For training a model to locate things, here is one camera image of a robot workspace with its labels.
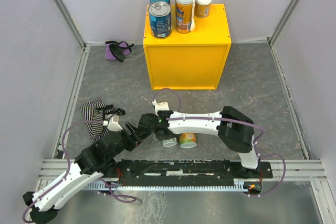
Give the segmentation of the green label small can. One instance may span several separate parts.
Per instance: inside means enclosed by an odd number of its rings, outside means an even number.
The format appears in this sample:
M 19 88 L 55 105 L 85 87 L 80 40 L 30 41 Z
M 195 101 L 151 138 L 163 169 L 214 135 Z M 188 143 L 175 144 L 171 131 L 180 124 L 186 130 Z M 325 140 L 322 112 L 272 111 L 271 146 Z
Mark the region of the green label small can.
M 177 139 L 175 137 L 167 139 L 167 140 L 162 140 L 162 146 L 163 147 L 172 147 L 177 144 Z

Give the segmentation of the orange can with spoon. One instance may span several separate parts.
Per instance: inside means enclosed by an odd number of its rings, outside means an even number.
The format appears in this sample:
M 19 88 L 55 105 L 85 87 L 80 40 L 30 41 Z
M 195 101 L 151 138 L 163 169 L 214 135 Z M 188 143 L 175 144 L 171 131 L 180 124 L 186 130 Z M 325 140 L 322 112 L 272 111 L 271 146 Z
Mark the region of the orange can with spoon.
M 180 34 L 191 32 L 195 0 L 175 0 L 176 30 Z

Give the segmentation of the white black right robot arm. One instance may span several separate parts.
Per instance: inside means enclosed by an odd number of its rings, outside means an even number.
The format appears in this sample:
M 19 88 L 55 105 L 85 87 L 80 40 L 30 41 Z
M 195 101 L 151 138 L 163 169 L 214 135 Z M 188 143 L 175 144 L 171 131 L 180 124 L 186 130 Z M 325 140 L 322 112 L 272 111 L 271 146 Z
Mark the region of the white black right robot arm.
M 150 132 L 159 140 L 167 140 L 183 133 L 218 136 L 232 151 L 238 153 L 242 167 L 256 170 L 259 166 L 254 143 L 255 129 L 264 129 L 232 106 L 205 114 L 188 114 L 172 110 L 159 110 L 156 114 L 141 115 L 139 128 Z

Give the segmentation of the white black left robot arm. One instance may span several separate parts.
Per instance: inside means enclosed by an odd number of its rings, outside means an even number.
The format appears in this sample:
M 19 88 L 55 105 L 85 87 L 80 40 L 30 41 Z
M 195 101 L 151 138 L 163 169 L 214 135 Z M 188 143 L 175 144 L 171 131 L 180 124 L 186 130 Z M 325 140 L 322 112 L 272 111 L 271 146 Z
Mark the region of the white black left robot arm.
M 67 169 L 51 184 L 36 192 L 23 195 L 26 210 L 24 223 L 48 223 L 58 211 L 76 193 L 92 181 L 101 178 L 109 167 L 116 165 L 114 159 L 124 150 L 132 151 L 143 142 L 151 132 L 142 131 L 132 124 L 126 124 L 128 130 L 110 131 L 99 141 L 83 149 L 73 162 L 66 150 Z

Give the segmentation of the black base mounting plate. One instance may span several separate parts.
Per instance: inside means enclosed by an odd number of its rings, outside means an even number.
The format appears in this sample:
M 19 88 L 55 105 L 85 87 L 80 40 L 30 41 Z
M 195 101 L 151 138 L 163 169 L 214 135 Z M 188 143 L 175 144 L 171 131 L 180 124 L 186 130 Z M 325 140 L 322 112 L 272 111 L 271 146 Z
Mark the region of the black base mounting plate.
M 124 186 L 233 185 L 235 179 L 259 181 L 273 178 L 271 164 L 259 162 L 256 170 L 240 161 L 127 160 L 107 168 L 105 178 L 120 178 Z

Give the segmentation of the orange fruit label can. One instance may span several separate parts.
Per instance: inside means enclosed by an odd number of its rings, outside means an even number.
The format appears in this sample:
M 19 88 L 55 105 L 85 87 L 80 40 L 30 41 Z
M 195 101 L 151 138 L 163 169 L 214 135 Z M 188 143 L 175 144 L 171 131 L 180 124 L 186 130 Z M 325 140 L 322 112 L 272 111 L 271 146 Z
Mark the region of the orange fruit label can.
M 195 133 L 182 133 L 179 137 L 181 148 L 193 148 L 197 145 Z

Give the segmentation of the black white striped cloth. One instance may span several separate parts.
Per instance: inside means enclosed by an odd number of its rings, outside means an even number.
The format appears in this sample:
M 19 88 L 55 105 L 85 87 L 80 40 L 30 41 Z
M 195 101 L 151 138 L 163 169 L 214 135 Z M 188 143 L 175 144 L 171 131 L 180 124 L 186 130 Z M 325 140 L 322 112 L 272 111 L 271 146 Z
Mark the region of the black white striped cloth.
M 80 106 L 80 111 L 84 120 L 87 121 L 86 127 L 92 142 L 99 141 L 109 132 L 108 128 L 102 125 L 104 120 L 110 121 L 113 115 L 125 115 L 124 109 L 113 104 L 106 105 L 100 98 L 84 103 Z

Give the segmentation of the yellow wooden box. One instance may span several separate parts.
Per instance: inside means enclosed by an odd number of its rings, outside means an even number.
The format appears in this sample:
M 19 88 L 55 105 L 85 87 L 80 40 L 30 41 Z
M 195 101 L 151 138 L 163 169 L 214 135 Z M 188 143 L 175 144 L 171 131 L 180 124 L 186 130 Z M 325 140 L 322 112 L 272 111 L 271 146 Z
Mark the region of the yellow wooden box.
M 224 4 L 212 4 L 207 18 L 195 18 L 188 34 L 176 31 L 172 13 L 172 33 L 165 39 L 151 34 L 145 19 L 143 49 L 153 90 L 216 90 L 232 44 Z

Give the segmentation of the purple black cloth pouch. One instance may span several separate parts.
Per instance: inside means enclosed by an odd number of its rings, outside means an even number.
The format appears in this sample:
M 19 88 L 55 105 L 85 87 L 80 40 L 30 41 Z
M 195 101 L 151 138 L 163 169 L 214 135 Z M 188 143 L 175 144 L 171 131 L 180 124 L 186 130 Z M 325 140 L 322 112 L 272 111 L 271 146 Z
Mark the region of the purple black cloth pouch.
M 117 60 L 119 62 L 124 62 L 125 56 L 132 52 L 132 47 L 134 44 L 128 44 L 126 41 L 106 41 L 106 53 L 105 57 L 107 60 Z

